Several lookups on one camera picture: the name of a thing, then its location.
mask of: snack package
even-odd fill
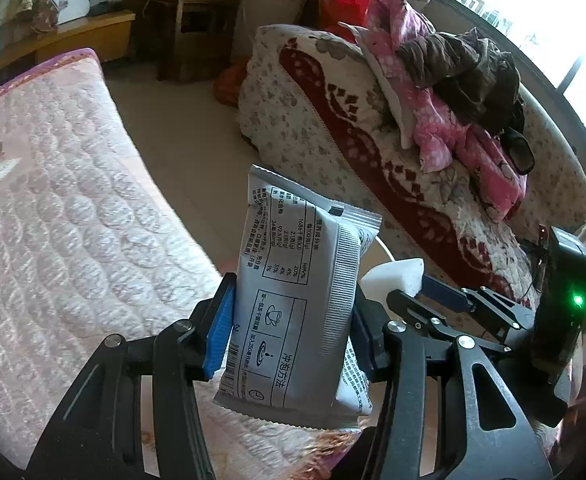
[[[257,166],[248,201],[214,400],[283,424],[356,428],[372,406],[348,332],[359,259],[382,219]]]

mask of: mattress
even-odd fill
[[[157,334],[219,281],[148,175],[91,50],[0,88],[0,452],[11,462],[26,467],[106,335]],[[220,480],[312,478],[352,441],[214,405],[219,376],[197,395]],[[147,417],[142,432],[152,451]]]

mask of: nutrition facts table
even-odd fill
[[[313,251],[318,249],[322,238],[322,219],[316,207],[274,187],[263,201],[261,213],[265,218],[256,223],[269,229],[270,235],[270,243],[259,247],[262,276],[307,285]]]

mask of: pile of clothes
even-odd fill
[[[512,55],[476,28],[436,33],[406,0],[371,0],[366,25],[348,28],[380,82],[402,147],[419,147],[425,173],[443,170],[455,156],[493,221],[514,212],[534,158],[522,136],[524,101]]]

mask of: pink floral fabric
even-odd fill
[[[432,88],[417,88],[395,54],[401,43],[431,34],[432,25],[406,0],[372,0],[367,25],[368,31],[359,29],[361,46],[375,57],[393,91],[415,115],[412,138],[420,147],[422,171],[447,168],[455,154],[470,170],[489,217],[503,220],[524,199],[526,177],[515,174],[486,131],[463,125]]]

